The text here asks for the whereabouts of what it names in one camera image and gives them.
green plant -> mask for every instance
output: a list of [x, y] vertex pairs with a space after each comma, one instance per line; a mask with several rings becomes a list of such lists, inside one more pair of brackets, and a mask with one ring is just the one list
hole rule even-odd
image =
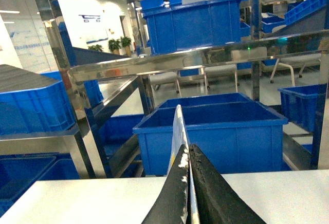
[[124, 37], [121, 37], [121, 44], [122, 44], [122, 47], [127, 47], [127, 46], [130, 46], [130, 44], [132, 43], [132, 40], [127, 37], [127, 36], [124, 36]]
[[102, 45], [99, 45], [99, 44], [88, 46], [88, 49], [94, 50], [94, 51], [99, 51], [99, 52], [103, 52], [104, 51], [103, 46]]
[[110, 51], [114, 51], [114, 50], [119, 50], [121, 48], [120, 46], [120, 40], [119, 39], [111, 39], [108, 41], [108, 49]]

white countertop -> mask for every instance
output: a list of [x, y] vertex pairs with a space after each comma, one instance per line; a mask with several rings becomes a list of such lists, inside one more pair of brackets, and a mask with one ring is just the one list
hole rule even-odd
[[[224, 175], [266, 223], [329, 223], [329, 170]], [[0, 224], [138, 223], [164, 177], [36, 182]]]

logo on wall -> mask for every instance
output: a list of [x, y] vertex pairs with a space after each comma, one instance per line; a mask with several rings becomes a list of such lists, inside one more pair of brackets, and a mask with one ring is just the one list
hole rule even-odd
[[82, 16], [83, 22], [101, 22], [101, 15], [79, 15]]

ceiling light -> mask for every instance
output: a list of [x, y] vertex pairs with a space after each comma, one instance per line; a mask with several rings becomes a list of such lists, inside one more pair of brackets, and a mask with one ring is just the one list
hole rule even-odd
[[5, 10], [0, 10], [0, 13], [20, 13], [18, 11], [5, 11]]

potted plant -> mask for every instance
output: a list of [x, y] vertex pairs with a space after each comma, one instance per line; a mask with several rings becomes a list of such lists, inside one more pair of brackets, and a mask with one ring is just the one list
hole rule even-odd
[[114, 54], [120, 55], [119, 49], [120, 46], [120, 40], [119, 39], [111, 39], [108, 41], [108, 49], [113, 52]]
[[132, 40], [129, 37], [127, 37], [127, 36], [124, 36], [123, 38], [121, 37], [121, 45], [124, 48], [127, 56], [132, 56], [132, 51], [130, 49], [131, 43], [132, 43]]
[[98, 52], [104, 52], [103, 46], [99, 45], [99, 44], [88, 46], [88, 49], [98, 51]]

